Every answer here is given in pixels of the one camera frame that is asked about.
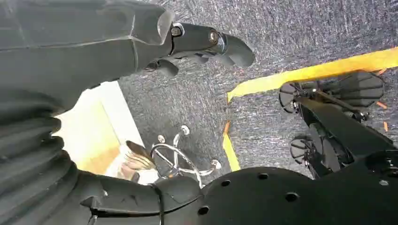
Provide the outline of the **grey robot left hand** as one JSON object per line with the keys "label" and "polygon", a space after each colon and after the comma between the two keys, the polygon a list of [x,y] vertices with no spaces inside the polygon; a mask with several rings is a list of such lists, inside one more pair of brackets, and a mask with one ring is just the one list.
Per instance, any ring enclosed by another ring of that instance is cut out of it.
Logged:
{"label": "grey robot left hand", "polygon": [[3,0],[0,100],[49,99],[61,111],[81,93],[142,70],[177,73],[169,58],[215,57],[248,67],[252,50],[207,26],[174,22],[165,8],[136,0]]}

